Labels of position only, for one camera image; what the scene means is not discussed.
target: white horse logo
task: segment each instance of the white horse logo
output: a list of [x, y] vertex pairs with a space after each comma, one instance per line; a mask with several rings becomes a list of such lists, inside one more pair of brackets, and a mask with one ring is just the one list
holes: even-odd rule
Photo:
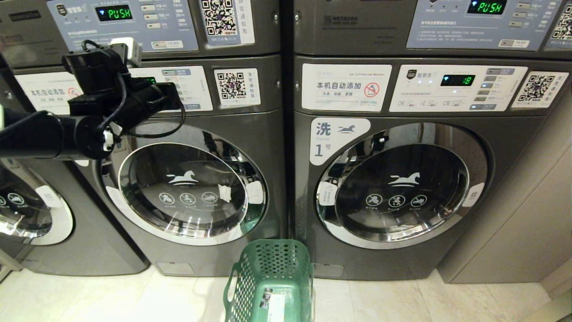
[[394, 186], [394, 187], [415, 187], [414, 184], [419, 184], [419, 182], [417, 182], [417, 179], [421, 178], [421, 174], [419, 172], [416, 172], [416, 173], [410, 175], [409, 177], [401, 177], [398, 175], [390, 175], [390, 177], [396, 178], [394, 181], [388, 183], [391, 186]]
[[169, 181], [169, 183], [172, 183], [174, 186], [180, 186], [182, 184], [195, 184], [195, 182], [198, 182], [198, 180], [193, 178], [194, 172], [191, 170], [185, 172], [184, 175], [168, 174], [167, 176], [173, 178], [173, 180]]

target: red prohibition sign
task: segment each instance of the red prohibition sign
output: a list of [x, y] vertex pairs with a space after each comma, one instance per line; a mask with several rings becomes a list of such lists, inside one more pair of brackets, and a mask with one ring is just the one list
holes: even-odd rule
[[377, 94], [379, 94], [379, 84], [369, 83], [366, 85], [366, 88], [363, 89], [363, 92], [366, 94], [367, 97], [374, 97]]

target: black cable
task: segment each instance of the black cable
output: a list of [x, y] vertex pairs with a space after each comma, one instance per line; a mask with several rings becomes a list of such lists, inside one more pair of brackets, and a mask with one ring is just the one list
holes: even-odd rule
[[81, 43], [81, 49], [83, 49], [84, 52], [89, 52], [88, 45], [94, 46], [95, 48], [99, 48], [99, 49], [104, 48], [102, 45], [96, 43], [95, 41], [91, 41], [89, 39], [86, 39]]
[[168, 132], [164, 132], [164, 133], [160, 133], [160, 134], [135, 134], [135, 133], [131, 133], [131, 132], [128, 132], [127, 134], [130, 136], [133, 136], [135, 138], [143, 138], [143, 139], [164, 138], [166, 136], [169, 136], [169, 135], [177, 132], [185, 124], [185, 119], [186, 119], [185, 107], [181, 106], [181, 120], [179, 121], [179, 124], [176, 128], [174, 128]]
[[125, 81], [121, 76], [121, 73], [117, 73], [117, 81], [121, 86], [121, 103], [119, 106], [111, 113], [98, 127], [97, 130], [103, 132], [111, 122], [117, 117], [117, 115], [121, 112], [123, 107], [125, 106], [125, 102], [127, 100], [127, 87], [125, 86]]

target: basket handle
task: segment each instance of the basket handle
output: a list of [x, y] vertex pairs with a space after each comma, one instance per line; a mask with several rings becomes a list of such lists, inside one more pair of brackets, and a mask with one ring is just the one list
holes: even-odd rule
[[228, 311], [228, 308], [231, 306], [231, 302], [228, 300], [228, 289], [231, 288], [232, 277], [235, 274], [235, 272], [238, 275], [239, 267], [240, 267], [239, 263], [234, 263], [234, 265], [232, 265], [231, 275], [228, 277], [227, 285], [224, 287], [223, 303], [224, 303], [224, 308], [226, 311]]

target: gray washing machine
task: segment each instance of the gray washing machine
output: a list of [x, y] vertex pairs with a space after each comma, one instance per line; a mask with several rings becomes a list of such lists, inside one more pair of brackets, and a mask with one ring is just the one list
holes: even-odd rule
[[295, 59], [295, 235], [316, 277], [425, 278], [570, 86], [572, 64]]
[[133, 37], [147, 59], [280, 51], [279, 0], [0, 1], [0, 44], [11, 68], [61, 65], [90, 39]]
[[[10, 71], [1, 69], [0, 75], [0, 105], [30, 108]], [[0, 182], [0, 249], [23, 267], [105, 276], [149, 266], [73, 163], [0, 159]]]
[[[30, 70], [17, 75], [29, 97], [36, 87], [27, 77], [65, 76], [77, 86], [57, 68]], [[108, 160], [79, 168], [152, 264], [165, 275], [227, 276], [249, 241], [286, 237], [280, 56], [145, 62], [130, 71], [174, 82], [184, 125], [164, 138], [128, 136]], [[60, 105], [52, 111], [66, 113]], [[179, 121], [177, 110], [160, 112], [134, 134]]]
[[294, 0], [294, 11], [300, 54], [572, 58], [571, 0]]

